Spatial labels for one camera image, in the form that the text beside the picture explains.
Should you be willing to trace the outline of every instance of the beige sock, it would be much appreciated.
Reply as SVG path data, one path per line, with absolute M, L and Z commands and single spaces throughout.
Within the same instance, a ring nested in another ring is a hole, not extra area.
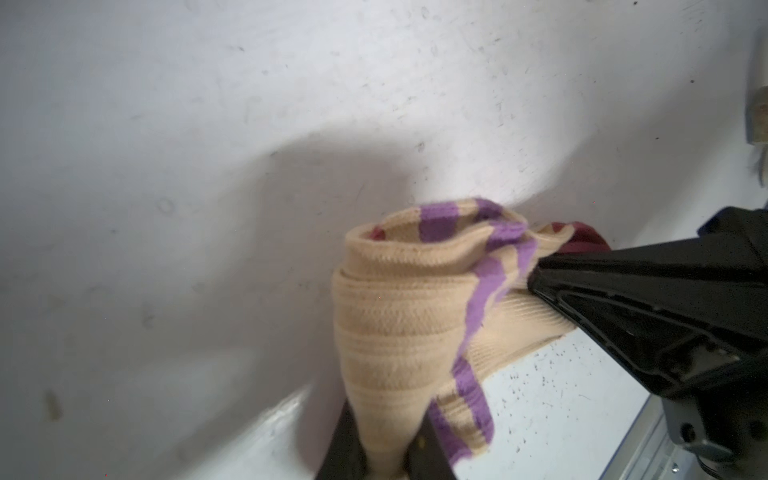
M 334 332 L 372 473 L 402 474 L 428 411 L 452 463 L 487 448 L 480 382 L 573 328 L 525 289 L 538 258 L 572 234 L 529 230 L 483 199 L 409 208 L 347 233 Z

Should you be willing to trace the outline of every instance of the dirt speck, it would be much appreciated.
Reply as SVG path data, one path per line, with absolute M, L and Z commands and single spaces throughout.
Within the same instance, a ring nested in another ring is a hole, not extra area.
M 61 409 L 61 402 L 53 390 L 46 390 L 43 394 L 43 403 L 48 420 L 58 422 L 64 416 L 64 410 Z
M 98 298 L 100 296 L 105 296 L 110 293 L 110 289 L 107 286 L 101 285 L 100 283 L 97 283 L 96 285 L 91 285 L 88 287 L 82 294 L 83 298 L 92 300 L 94 298 Z
M 171 217 L 176 212 L 176 204 L 168 197 L 162 197 L 155 202 L 157 209 L 166 217 Z
M 56 310 L 61 308 L 67 303 L 56 295 L 48 294 L 48 310 Z
M 141 326 L 147 330 L 154 328 L 154 308 L 149 302 L 141 304 Z

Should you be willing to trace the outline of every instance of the purple stripe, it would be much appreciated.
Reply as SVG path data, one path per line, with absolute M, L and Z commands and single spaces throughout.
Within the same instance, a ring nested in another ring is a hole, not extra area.
M 485 243 L 486 252 L 517 242 L 528 228 L 528 225 L 520 222 L 491 222 L 491 225 L 493 232 Z
M 427 415 L 429 415 L 429 419 L 432 421 L 432 426 L 435 427 L 435 433 L 440 441 L 442 451 L 445 453 L 451 466 L 462 458 L 472 457 L 472 450 L 464 443 L 464 440 L 456 436 L 445 415 L 442 414 L 442 410 L 434 400 L 429 404 Z
M 458 205 L 454 202 L 423 205 L 419 238 L 424 243 L 442 242 L 453 237 L 458 223 Z
M 460 356 L 453 364 L 453 377 L 456 379 L 456 390 L 462 396 L 464 401 L 472 412 L 472 419 L 475 420 L 475 426 L 482 432 L 485 443 L 491 445 L 493 439 L 493 417 L 488 402 L 485 400 L 485 394 L 482 387 L 475 378 L 472 366 L 463 357 Z
M 475 223 L 486 220 L 497 220 L 504 210 L 504 207 L 501 205 L 486 200 L 485 198 L 475 198 L 475 202 L 478 205 L 478 214 L 475 217 Z
M 515 248 L 518 250 L 518 278 L 522 278 L 528 272 L 528 266 L 531 263 L 533 254 L 536 252 L 537 246 L 536 239 L 534 238 L 515 245 Z
M 474 268 L 475 275 L 480 280 L 469 297 L 467 302 L 467 311 L 464 317 L 466 331 L 464 339 L 458 348 L 458 355 L 464 353 L 469 344 L 469 340 L 480 330 L 483 317 L 485 316 L 485 304 L 488 298 L 504 283 L 507 279 L 504 273 L 504 265 L 495 257 L 486 256 L 480 259 Z

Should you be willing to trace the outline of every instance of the knit fabric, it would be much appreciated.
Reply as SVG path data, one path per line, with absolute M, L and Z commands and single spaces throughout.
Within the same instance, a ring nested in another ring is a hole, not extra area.
M 346 235 L 334 334 L 368 467 L 403 475 L 425 413 L 453 464 L 493 438 L 480 383 L 573 326 L 526 290 L 574 228 L 530 230 L 483 199 L 409 208 Z

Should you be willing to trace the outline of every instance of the white surface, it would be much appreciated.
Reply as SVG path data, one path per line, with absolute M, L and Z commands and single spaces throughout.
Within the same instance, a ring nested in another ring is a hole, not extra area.
M 483 195 L 622 247 L 765 199 L 764 0 L 0 8 L 3 478 L 311 478 L 329 273 L 385 212 Z M 580 333 L 487 391 L 462 478 L 593 480 L 644 401 Z

